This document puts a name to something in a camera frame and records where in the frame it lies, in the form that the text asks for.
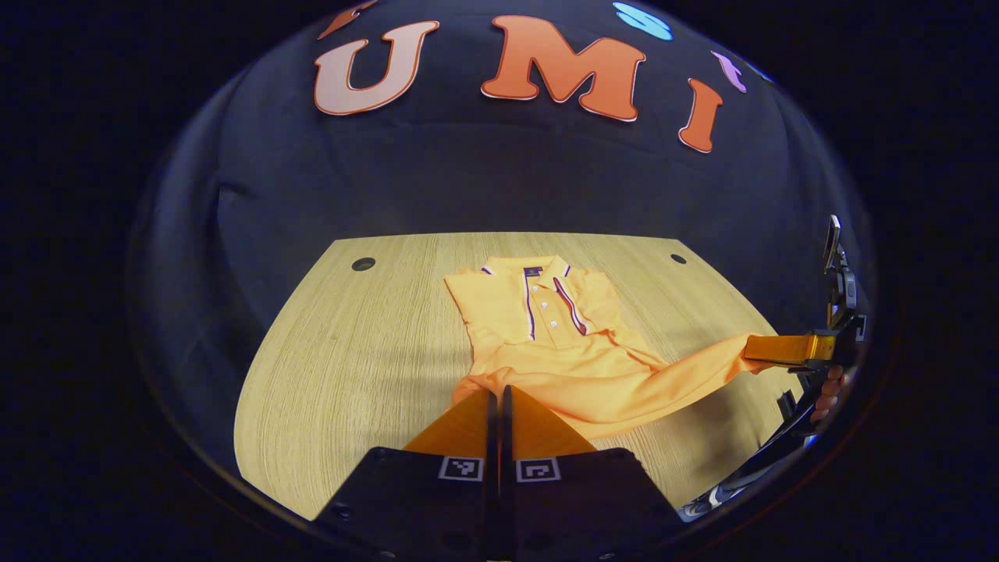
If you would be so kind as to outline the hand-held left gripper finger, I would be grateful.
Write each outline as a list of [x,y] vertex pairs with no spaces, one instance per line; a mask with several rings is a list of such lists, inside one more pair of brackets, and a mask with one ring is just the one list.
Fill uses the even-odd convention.
[[407,447],[371,448],[315,517],[354,562],[484,562],[496,396],[478,391]]
[[649,562],[684,523],[630,450],[599,450],[514,386],[502,398],[502,542],[511,562]]

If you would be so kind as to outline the orange T-shirt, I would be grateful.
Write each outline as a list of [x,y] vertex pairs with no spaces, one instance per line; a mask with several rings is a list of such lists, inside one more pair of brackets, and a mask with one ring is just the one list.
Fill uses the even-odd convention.
[[656,422],[772,366],[746,357],[746,333],[668,362],[625,323],[606,274],[557,255],[492,257],[445,285],[472,354],[450,403],[514,386],[586,439]]

